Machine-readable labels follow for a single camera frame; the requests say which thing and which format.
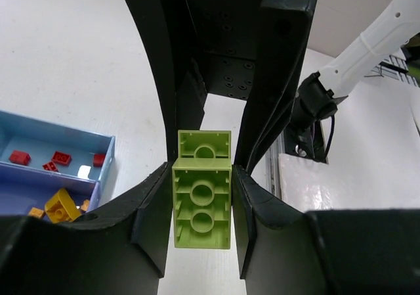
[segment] black cable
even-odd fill
[[[331,148],[331,143],[333,142],[334,128],[335,128],[335,116],[331,116],[331,131],[329,132],[328,143],[325,148],[326,150],[325,150],[324,160],[327,160],[329,149]]]

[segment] blue tray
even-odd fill
[[[0,215],[27,215],[31,208],[44,210],[46,201],[61,188],[77,206],[90,200],[88,211],[98,207],[98,182],[0,163]]]
[[[27,152],[27,166],[13,164],[14,150]],[[46,171],[54,153],[72,156],[59,172]],[[26,214],[43,205],[60,188],[66,188],[76,205],[90,199],[96,208],[114,159],[115,137],[63,127],[0,111],[0,215]],[[93,166],[94,154],[105,154],[102,167]]]

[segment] red lego brick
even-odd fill
[[[93,166],[102,167],[105,161],[105,154],[95,154],[93,155]]]
[[[27,166],[29,164],[29,161],[31,160],[31,156],[27,152],[21,152],[20,150],[14,150],[9,157],[9,160],[13,164],[19,164]]]
[[[63,152],[55,152],[51,160],[55,164],[68,166],[72,161],[72,157],[69,154],[64,154]]]
[[[57,169],[57,167],[54,165],[54,163],[53,163],[53,162],[47,162],[45,165],[43,165],[43,168],[44,168],[45,170],[58,172],[58,169]]]

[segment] green duplo brick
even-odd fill
[[[230,158],[177,159],[172,167],[175,247],[230,248],[231,175]]]
[[[179,158],[230,158],[230,131],[178,131]]]

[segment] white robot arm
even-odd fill
[[[420,0],[392,0],[336,59],[302,82],[290,126],[302,132],[334,115],[337,105],[372,68],[419,32]]]
[[[335,60],[319,80],[334,97],[345,97],[387,55],[420,32],[420,0],[392,0],[382,14]]]

